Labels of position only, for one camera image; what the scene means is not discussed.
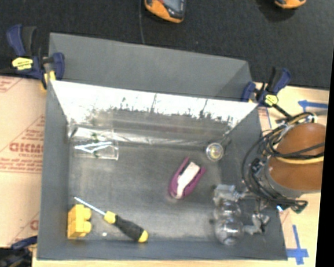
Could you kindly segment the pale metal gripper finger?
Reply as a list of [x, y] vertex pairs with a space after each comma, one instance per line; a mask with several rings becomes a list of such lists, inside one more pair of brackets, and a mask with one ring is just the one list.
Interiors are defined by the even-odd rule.
[[252, 225], [247, 226], [247, 233], [249, 233], [249, 235], [264, 234], [270, 217], [262, 213], [255, 213], [252, 215], [251, 220]]
[[238, 197], [235, 185], [219, 184], [214, 189], [213, 202], [214, 204], [220, 204], [224, 200], [236, 202]]

